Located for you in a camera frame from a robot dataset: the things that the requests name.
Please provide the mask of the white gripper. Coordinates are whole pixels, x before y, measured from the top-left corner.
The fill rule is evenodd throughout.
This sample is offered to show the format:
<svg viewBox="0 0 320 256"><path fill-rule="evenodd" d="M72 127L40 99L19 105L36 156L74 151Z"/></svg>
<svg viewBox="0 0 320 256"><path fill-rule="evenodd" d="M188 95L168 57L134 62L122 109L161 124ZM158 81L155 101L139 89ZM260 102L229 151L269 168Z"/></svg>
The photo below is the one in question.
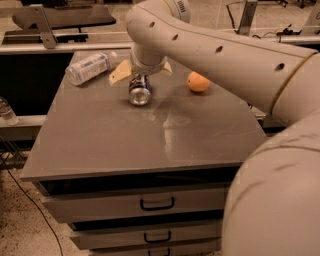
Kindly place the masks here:
<svg viewBox="0 0 320 256"><path fill-rule="evenodd" d="M130 77L132 70L141 75L152 75L162 69L165 73L172 74L171 65L166 61L167 57L161 53L134 43L131 47L130 61L123 60L109 74L109 83L111 86L115 86L118 82Z"/></svg>

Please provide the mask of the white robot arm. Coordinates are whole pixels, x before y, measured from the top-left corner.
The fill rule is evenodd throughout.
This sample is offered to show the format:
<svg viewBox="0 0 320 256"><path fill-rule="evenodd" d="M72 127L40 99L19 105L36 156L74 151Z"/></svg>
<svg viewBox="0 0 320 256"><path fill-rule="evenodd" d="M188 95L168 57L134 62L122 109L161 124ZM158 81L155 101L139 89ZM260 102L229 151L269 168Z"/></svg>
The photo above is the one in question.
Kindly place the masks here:
<svg viewBox="0 0 320 256"><path fill-rule="evenodd" d="M230 186L222 256L320 256L320 53L193 26L188 0L145 0L125 24L131 70L173 59L285 127Z"/></svg>

